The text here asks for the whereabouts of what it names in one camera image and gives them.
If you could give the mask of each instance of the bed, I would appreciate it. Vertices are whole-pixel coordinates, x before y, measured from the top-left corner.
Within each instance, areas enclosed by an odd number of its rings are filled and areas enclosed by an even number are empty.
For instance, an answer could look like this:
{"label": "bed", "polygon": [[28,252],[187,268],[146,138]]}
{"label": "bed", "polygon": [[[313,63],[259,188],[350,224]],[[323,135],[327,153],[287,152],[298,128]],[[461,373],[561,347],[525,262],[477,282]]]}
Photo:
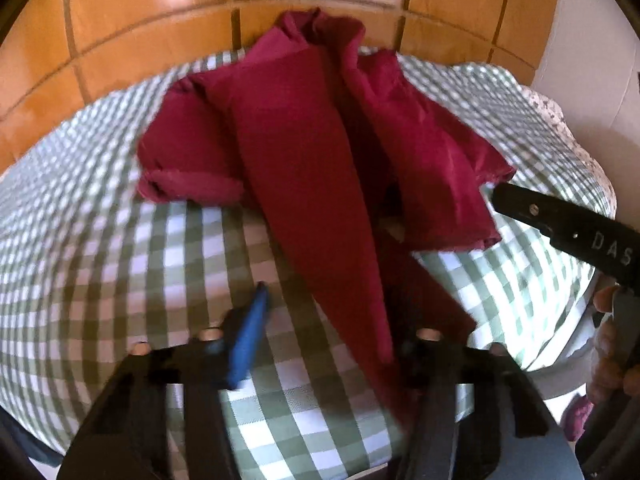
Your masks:
{"label": "bed", "polygon": [[[274,298],[267,338],[224,399],[243,477],[345,478],[397,456],[398,425],[264,219],[144,202],[136,140],[177,78],[234,62],[283,10],[321,6],[365,23],[363,54],[398,50],[409,81],[494,144],[516,184],[613,217],[604,172],[559,107],[526,86],[555,2],[30,0],[0,48],[0,164],[11,166],[0,182],[2,407],[64,453],[134,343],[184,343],[261,280]],[[503,342],[532,367],[566,345],[594,269],[494,218],[503,242],[488,251],[415,257],[478,322],[470,344]],[[177,476],[180,403],[176,388]]]}

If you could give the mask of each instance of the white wall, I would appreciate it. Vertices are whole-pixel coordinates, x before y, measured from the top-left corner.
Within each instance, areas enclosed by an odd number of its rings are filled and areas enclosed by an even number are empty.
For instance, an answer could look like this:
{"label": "white wall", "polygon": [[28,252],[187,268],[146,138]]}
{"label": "white wall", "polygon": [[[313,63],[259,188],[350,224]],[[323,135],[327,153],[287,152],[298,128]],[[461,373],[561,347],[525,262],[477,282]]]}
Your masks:
{"label": "white wall", "polygon": [[533,88],[602,165],[618,219],[640,230],[640,40],[615,0],[558,0]]}

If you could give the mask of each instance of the bed mattress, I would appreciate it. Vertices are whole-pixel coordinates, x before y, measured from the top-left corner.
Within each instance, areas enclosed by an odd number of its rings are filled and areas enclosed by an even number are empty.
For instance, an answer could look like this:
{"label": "bed mattress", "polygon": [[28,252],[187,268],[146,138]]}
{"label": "bed mattress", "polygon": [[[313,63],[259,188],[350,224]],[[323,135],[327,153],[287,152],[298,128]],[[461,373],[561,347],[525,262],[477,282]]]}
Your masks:
{"label": "bed mattress", "polygon": [[[134,343],[183,344],[263,281],[273,298],[267,337],[242,388],[223,396],[242,475],[344,478],[387,462],[401,433],[264,218],[240,207],[156,205],[135,193],[136,142],[168,86],[238,56],[211,56],[111,93],[42,139],[0,182],[0,404],[65,452]],[[613,216],[606,187],[506,70],[399,60],[411,83],[518,168],[515,184]],[[594,269],[492,213],[503,240],[489,250],[414,255],[478,322],[471,345],[502,342],[528,367],[579,319]],[[172,399],[180,477],[178,388]]]}

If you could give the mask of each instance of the pink cloth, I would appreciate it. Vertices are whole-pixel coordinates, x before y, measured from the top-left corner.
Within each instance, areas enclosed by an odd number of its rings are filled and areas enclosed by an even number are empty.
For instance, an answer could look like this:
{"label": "pink cloth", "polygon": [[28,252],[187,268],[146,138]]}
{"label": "pink cloth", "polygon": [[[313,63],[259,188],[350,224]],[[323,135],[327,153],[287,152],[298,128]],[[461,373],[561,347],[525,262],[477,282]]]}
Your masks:
{"label": "pink cloth", "polygon": [[[395,53],[359,56],[363,34],[353,18],[286,12],[241,62],[175,83],[140,141],[138,190],[155,202],[259,206],[372,387],[407,422],[383,286],[406,285],[397,269],[411,269],[424,322],[465,342],[475,323],[408,251],[496,243],[478,186],[514,169],[418,92]],[[372,227],[392,186],[404,247]],[[381,253],[401,263],[383,265]]]}
{"label": "pink cloth", "polygon": [[562,417],[562,430],[569,442],[580,439],[592,411],[593,403],[586,396],[579,396],[571,401]]}

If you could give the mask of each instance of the blue object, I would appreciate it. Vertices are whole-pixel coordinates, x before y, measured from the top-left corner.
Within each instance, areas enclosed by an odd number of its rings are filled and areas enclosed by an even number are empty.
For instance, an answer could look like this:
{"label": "blue object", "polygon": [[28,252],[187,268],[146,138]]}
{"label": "blue object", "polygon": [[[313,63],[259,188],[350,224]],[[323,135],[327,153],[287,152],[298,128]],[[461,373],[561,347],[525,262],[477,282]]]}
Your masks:
{"label": "blue object", "polygon": [[248,312],[244,313],[242,326],[229,349],[229,372],[226,380],[232,390],[249,375],[258,343],[264,335],[268,299],[267,286],[263,282],[258,283],[254,299],[247,307]]}

